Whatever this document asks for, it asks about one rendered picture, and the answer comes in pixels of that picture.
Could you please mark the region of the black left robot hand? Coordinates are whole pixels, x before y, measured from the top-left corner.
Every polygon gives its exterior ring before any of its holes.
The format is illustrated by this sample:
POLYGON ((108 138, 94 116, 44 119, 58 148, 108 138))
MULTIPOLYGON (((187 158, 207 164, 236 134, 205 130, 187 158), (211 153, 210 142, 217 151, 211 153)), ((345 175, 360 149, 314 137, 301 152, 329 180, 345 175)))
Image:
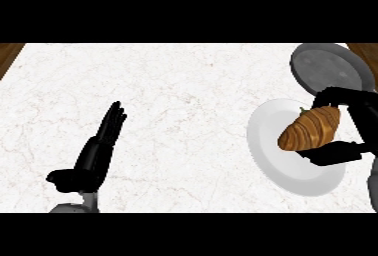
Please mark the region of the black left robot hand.
POLYGON ((120 102, 114 102, 105 114, 96 135, 87 140, 72 169, 55 170, 46 180, 62 193, 93 193, 99 190, 111 164, 127 114, 120 102))

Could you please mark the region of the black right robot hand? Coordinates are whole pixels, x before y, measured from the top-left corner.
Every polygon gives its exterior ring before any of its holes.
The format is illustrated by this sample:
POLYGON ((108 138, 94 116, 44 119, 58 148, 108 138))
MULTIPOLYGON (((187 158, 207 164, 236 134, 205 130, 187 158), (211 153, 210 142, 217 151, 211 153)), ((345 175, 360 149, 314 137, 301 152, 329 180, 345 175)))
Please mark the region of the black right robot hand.
POLYGON ((317 166, 362 159, 363 153, 378 157, 378 94, 375 92, 328 87, 317 94, 312 108, 347 105, 347 111, 363 142, 334 141, 322 147, 298 151, 317 166))

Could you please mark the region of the brown croissant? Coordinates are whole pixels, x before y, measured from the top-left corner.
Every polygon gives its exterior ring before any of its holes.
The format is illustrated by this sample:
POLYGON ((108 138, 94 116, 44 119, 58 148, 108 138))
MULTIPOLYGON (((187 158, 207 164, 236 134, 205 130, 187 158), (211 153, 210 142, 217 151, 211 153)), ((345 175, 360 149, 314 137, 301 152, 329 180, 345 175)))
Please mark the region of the brown croissant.
POLYGON ((332 106, 301 110, 298 118, 278 138, 279 148, 283 151, 304 151, 331 143, 340 125, 340 117, 340 109, 332 106))

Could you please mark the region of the grey pan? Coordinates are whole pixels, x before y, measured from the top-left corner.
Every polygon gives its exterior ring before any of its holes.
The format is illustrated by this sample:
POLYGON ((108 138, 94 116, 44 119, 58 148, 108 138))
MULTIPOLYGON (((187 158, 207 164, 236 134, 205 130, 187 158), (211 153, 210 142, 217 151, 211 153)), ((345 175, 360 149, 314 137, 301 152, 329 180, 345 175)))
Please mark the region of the grey pan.
POLYGON ((375 91, 375 77, 362 58, 335 43, 303 43, 295 48, 289 67, 304 90, 316 95, 326 87, 375 91))

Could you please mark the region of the white plate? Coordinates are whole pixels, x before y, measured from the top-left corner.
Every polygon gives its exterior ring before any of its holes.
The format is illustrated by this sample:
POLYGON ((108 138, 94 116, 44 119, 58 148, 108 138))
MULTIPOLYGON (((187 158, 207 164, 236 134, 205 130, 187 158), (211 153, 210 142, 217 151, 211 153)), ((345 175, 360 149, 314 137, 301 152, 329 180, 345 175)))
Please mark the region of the white plate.
POLYGON ((247 126, 247 142, 255 164, 272 182, 291 193, 316 197, 340 185, 345 165, 316 166, 295 151, 283 151, 278 138, 310 106, 291 99, 275 99, 254 110, 247 126))

